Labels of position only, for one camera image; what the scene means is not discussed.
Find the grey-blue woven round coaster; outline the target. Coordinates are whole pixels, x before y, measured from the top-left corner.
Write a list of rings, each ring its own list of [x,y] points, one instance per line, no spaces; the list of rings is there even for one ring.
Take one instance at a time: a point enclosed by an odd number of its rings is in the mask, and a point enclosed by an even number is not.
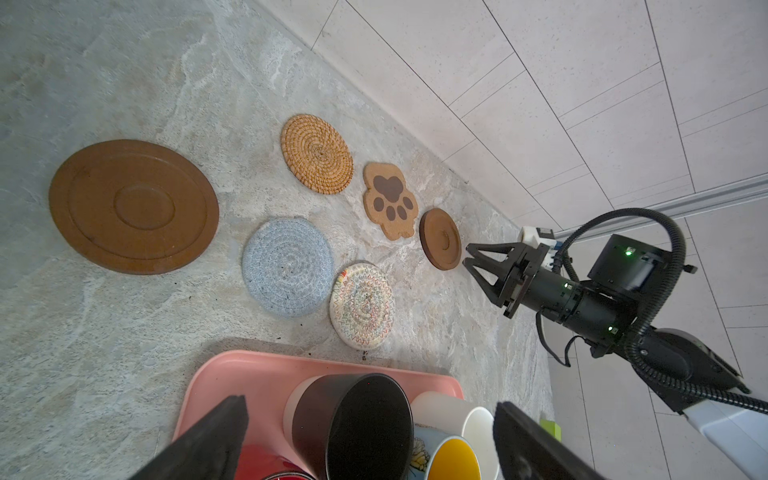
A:
[[[274,218],[249,238],[242,256],[245,286],[269,313],[298,318],[330,294],[334,261],[323,233],[304,218]]]

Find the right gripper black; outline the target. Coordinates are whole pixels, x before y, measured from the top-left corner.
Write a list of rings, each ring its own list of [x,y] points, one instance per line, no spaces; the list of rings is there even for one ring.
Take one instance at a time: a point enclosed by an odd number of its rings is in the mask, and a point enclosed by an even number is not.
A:
[[[544,245],[470,243],[466,251],[462,265],[506,317],[524,306],[582,337],[597,357],[619,352],[619,341],[636,318],[634,293],[545,269]]]

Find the multicolour woven round coaster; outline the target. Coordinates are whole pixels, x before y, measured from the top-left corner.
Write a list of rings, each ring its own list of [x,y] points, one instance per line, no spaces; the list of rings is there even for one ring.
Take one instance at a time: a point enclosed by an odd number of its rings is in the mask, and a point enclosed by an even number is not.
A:
[[[329,303],[330,320],[351,348],[370,351],[381,346],[393,329],[394,314],[392,288],[374,264],[350,264],[336,278]]]

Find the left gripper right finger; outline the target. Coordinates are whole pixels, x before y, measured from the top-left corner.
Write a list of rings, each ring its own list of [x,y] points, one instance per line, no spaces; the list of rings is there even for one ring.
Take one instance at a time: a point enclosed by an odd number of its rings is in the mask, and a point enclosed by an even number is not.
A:
[[[493,440],[504,479],[603,479],[511,402],[496,405]]]

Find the dark brown wooden coaster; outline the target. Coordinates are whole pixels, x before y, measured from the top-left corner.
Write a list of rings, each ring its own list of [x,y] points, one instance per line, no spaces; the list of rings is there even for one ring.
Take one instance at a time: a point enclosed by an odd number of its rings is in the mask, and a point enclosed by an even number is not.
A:
[[[207,177],[175,151],[110,140],[71,155],[49,189],[52,219],[67,243],[110,270],[156,275],[204,253],[219,223]]]

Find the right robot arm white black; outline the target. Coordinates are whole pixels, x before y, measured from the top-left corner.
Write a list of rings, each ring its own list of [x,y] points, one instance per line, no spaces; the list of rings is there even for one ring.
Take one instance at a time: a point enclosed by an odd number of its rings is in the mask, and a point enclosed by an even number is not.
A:
[[[558,250],[522,242],[471,243],[463,264],[487,298],[512,317],[520,307],[550,320],[600,358],[617,355],[675,413],[721,450],[746,476],[767,475],[767,400],[695,336],[653,322],[680,276],[694,273],[679,225],[647,208],[623,208],[590,221],[622,217],[659,224],[660,249],[622,235],[607,241],[586,280],[572,267],[570,243]]]

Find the woven rattan round coaster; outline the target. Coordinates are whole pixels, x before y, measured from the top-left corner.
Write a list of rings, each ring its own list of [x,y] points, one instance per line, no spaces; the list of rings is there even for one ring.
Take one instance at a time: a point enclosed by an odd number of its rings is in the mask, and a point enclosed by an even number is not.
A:
[[[325,120],[294,115],[284,124],[280,143],[289,170],[310,190],[333,195],[350,184],[352,155],[342,136]]]

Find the paw shaped cork coaster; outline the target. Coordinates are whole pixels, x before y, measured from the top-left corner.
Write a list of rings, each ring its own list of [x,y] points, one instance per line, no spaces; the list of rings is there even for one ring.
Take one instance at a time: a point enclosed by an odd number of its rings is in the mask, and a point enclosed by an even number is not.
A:
[[[364,167],[363,178],[367,187],[363,204],[368,218],[391,241],[412,237],[419,207],[400,168],[371,162]]]

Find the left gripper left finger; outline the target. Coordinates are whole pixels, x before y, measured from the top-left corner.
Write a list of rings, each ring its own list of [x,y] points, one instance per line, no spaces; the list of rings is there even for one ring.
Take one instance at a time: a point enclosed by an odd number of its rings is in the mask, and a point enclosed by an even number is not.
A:
[[[245,397],[228,396],[130,479],[234,479],[248,423]]]

